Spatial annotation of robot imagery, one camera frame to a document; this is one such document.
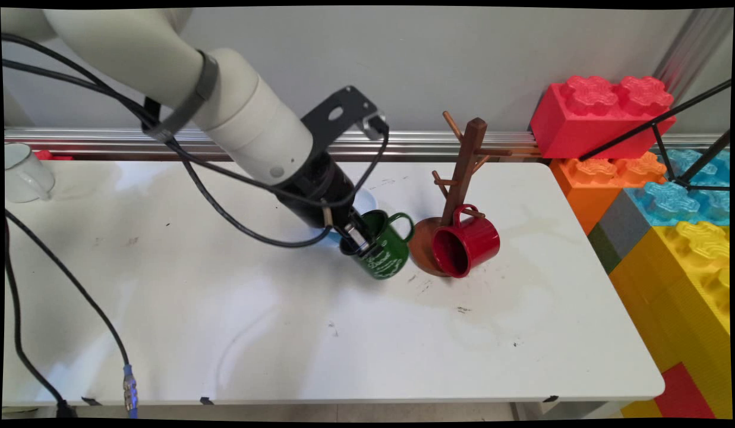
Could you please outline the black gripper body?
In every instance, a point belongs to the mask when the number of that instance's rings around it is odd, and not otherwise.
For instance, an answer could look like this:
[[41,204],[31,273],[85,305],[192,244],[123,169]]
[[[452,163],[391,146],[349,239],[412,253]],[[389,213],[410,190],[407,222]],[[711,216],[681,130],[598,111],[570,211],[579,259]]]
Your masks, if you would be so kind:
[[[333,228],[337,232],[345,232],[346,226],[350,224],[350,212],[353,211],[354,183],[343,172],[340,166],[327,152],[320,152],[315,157],[307,160],[307,163],[291,178],[276,184],[275,188],[299,195],[307,200],[317,202],[337,202],[349,197],[348,202],[332,207],[331,215]],[[313,228],[326,227],[326,213],[323,208],[303,203],[300,200],[277,194],[278,200],[299,216],[302,221]]]

